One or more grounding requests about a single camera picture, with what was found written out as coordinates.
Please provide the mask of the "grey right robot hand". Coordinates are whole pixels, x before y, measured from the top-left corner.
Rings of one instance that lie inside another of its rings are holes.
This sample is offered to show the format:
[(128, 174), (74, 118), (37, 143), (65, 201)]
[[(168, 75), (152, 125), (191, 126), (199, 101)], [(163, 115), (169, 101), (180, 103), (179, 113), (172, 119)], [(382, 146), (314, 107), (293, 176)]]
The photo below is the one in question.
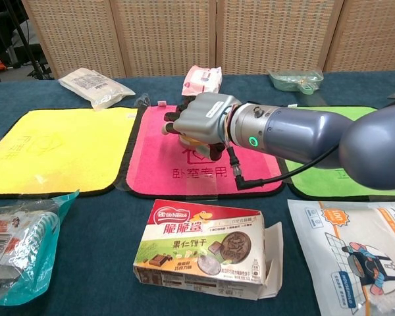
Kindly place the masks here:
[(228, 124), (241, 101), (232, 95), (204, 92), (164, 115), (164, 135), (176, 134), (202, 156), (218, 161), (230, 145)]

